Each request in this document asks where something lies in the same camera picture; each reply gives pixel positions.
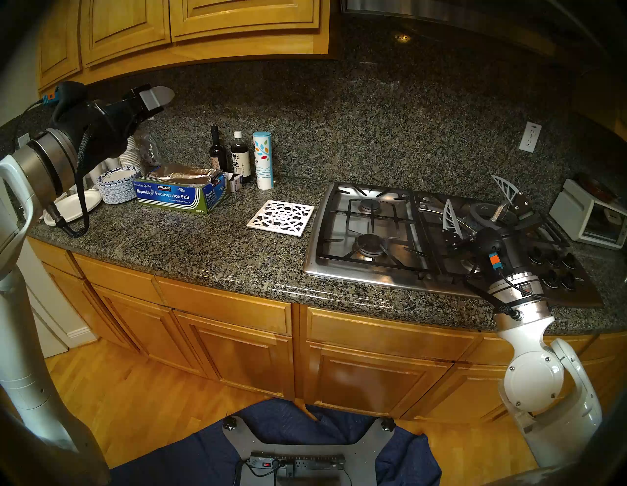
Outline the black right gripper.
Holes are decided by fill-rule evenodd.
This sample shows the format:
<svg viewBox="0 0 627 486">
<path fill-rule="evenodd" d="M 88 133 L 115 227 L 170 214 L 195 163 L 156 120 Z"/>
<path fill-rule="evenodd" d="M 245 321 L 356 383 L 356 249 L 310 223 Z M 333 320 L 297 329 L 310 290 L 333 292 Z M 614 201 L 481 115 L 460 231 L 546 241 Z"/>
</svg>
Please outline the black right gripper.
<svg viewBox="0 0 627 486">
<path fill-rule="evenodd" d="M 524 192 L 500 176 L 492 175 L 492 179 L 504 193 L 508 210 L 515 215 L 533 213 L 531 201 Z M 471 261 L 477 264 L 480 270 L 479 277 L 485 285 L 493 285 L 505 277 L 516 279 L 516 275 L 522 273 L 533 275 L 529 258 L 525 253 L 525 234 L 542 224 L 540 215 L 530 216 L 514 226 L 497 229 L 487 227 L 471 216 L 468 220 L 472 221 L 472 228 L 477 230 L 472 237 L 473 241 L 470 242 Z M 448 250 L 463 249 L 464 234 L 450 198 L 447 199 L 443 209 L 442 236 Z"/>
</svg>

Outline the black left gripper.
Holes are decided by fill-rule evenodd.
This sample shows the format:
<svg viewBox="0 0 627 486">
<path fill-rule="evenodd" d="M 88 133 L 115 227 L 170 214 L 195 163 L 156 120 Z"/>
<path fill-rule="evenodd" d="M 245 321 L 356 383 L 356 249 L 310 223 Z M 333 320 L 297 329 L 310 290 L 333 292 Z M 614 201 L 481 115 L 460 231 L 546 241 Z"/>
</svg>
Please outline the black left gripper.
<svg viewBox="0 0 627 486">
<path fill-rule="evenodd" d="M 121 101 L 102 104 L 86 95 L 73 97 L 73 126 L 77 160 L 116 158 L 128 148 L 128 138 L 148 111 L 172 102 L 175 94 L 168 87 L 152 87 L 140 95 L 126 95 Z"/>
</svg>

